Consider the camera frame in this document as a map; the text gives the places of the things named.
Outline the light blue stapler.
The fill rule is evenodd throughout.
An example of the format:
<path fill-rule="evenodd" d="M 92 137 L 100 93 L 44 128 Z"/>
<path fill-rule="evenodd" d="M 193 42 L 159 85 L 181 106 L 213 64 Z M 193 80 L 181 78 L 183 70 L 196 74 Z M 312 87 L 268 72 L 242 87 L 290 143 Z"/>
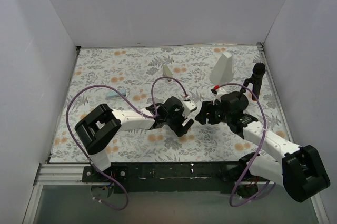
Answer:
<path fill-rule="evenodd" d="M 121 95 L 123 97 L 126 97 L 126 89 L 120 89 L 117 92 L 116 91 L 109 91 L 108 93 L 106 93 L 106 99 L 108 100 L 112 100 L 112 99 L 120 99 L 122 98 Z"/>

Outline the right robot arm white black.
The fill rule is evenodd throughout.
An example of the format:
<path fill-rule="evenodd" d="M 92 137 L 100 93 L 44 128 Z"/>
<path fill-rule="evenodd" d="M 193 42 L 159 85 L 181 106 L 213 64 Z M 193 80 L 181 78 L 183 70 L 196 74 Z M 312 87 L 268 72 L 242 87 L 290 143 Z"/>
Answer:
<path fill-rule="evenodd" d="M 257 118 L 244 113 L 249 102 L 238 91 L 227 93 L 223 89 L 213 89 L 212 93 L 214 100 L 202 103 L 196 121 L 202 125 L 226 123 L 232 133 L 261 146 L 273 157 L 272 161 L 254 154 L 241 158 L 238 173 L 243 180 L 258 176 L 275 182 L 297 202 L 303 202 L 330 186 L 316 148 L 297 145 L 266 130 Z"/>

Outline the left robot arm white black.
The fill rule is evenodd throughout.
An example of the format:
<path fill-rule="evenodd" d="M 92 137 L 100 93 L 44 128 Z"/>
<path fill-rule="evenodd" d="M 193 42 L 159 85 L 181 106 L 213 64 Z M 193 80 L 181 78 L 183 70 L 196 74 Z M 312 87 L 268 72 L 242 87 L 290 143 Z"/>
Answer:
<path fill-rule="evenodd" d="M 170 97 L 165 103 L 148 106 L 137 113 L 133 110 L 111 109 L 100 104 L 75 126 L 75 131 L 95 166 L 94 176 L 101 182 L 111 178 L 111 162 L 106 147 L 120 131 L 153 130 L 167 125 L 178 137 L 185 135 L 194 120 L 188 119 L 197 110 L 191 100 Z"/>

